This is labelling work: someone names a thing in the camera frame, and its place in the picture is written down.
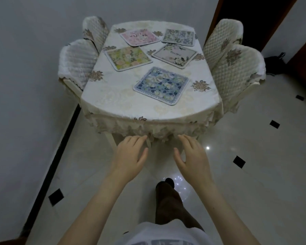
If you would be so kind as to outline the grey blue floral placemat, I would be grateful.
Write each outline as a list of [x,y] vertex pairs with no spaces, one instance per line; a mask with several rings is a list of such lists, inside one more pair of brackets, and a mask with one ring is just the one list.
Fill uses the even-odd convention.
[[161,42],[193,47],[195,45],[195,41],[196,34],[194,31],[166,29]]

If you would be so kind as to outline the pink floral placemat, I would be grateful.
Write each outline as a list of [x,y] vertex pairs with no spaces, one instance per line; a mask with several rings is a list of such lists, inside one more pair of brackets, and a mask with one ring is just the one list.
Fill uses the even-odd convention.
[[120,34],[121,38],[130,46],[138,47],[160,42],[160,38],[148,29],[137,29]]

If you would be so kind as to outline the person's left hand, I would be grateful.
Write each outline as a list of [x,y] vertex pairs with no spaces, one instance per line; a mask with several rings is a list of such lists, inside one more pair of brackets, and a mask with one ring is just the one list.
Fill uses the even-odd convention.
[[127,136],[117,146],[116,153],[112,160],[110,177],[123,187],[132,181],[142,170],[136,166],[146,143],[147,136]]

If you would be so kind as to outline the cream floral lace tablecloth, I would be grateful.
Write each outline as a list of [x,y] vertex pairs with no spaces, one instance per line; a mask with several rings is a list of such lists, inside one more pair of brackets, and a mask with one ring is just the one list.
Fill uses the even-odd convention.
[[[148,135],[152,139],[167,141],[172,135],[204,134],[224,116],[224,109],[199,41],[196,39],[192,48],[199,56],[184,69],[150,57],[153,61],[150,64],[118,72],[108,61],[104,49],[126,47],[127,43],[120,34],[136,29],[157,32],[162,34],[161,38],[166,29],[195,31],[193,27],[166,21],[114,24],[81,96],[85,117],[97,132],[122,136]],[[188,78],[177,104],[167,105],[133,90],[152,67]]]

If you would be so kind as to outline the chair with quilted cream cover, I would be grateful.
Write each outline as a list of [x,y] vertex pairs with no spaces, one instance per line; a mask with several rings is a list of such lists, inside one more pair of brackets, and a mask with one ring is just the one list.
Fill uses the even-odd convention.
[[257,49],[232,44],[213,69],[212,76],[222,99],[224,114],[235,113],[239,102],[265,82],[265,60]]
[[82,22],[82,31],[84,38],[91,40],[100,53],[110,32],[105,21],[98,16],[85,17]]
[[83,90],[94,69],[99,53],[89,39],[78,39],[61,49],[58,65],[58,80],[81,104]]
[[203,46],[203,54],[211,72],[230,44],[242,44],[243,32],[244,26],[239,20],[221,19],[218,22]]

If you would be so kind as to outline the person's right forearm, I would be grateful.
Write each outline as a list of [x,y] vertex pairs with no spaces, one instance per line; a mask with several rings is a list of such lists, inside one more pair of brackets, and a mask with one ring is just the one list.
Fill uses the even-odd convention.
[[261,245],[213,181],[194,181],[192,187],[210,215],[223,245]]

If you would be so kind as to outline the person's right hand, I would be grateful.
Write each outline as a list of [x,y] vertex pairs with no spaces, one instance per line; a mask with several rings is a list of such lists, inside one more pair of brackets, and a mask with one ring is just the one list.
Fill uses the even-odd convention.
[[178,135],[185,153],[185,168],[179,169],[185,180],[195,189],[208,188],[213,184],[209,161],[205,149],[194,138]]

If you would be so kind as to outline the person's white shirt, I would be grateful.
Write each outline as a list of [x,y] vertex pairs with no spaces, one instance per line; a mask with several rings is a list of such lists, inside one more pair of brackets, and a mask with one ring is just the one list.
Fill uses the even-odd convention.
[[143,222],[123,234],[114,245],[213,245],[209,236],[198,228],[187,228],[175,219],[158,225]]

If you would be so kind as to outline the black bag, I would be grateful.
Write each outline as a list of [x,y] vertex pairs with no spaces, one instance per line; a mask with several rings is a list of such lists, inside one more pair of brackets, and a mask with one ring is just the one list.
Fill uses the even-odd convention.
[[282,52],[278,56],[264,58],[266,75],[275,76],[279,74],[285,74],[287,72],[286,63],[283,60],[285,55],[286,53]]

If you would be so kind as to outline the person's brown trouser leg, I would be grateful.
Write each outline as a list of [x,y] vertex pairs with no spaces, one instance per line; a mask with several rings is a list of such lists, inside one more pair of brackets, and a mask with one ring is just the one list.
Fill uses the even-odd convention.
[[186,228],[198,228],[204,231],[198,221],[185,209],[179,193],[168,183],[160,181],[156,185],[155,192],[155,224],[164,225],[178,219]]

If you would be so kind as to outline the beige placemat with white flower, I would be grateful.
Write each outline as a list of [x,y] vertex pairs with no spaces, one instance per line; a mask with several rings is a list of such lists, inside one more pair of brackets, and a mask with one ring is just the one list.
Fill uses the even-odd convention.
[[179,69],[185,69],[197,54],[197,51],[181,45],[166,44],[151,56]]

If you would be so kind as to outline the yellow green floral placemat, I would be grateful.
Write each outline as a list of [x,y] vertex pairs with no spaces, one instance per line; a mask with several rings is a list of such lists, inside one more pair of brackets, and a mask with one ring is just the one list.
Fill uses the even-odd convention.
[[151,57],[141,47],[123,47],[104,52],[117,72],[130,70],[153,63]]

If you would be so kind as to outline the dark brown wooden door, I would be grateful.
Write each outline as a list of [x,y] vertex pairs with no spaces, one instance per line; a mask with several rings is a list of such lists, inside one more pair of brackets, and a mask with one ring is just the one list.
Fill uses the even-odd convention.
[[297,0],[219,0],[205,42],[221,19],[242,22],[242,44],[262,51]]

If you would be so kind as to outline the person's left forearm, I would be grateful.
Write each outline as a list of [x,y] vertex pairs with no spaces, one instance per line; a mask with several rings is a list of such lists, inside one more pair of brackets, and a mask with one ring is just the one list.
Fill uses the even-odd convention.
[[57,245],[97,245],[115,202],[134,177],[125,171],[108,174]]

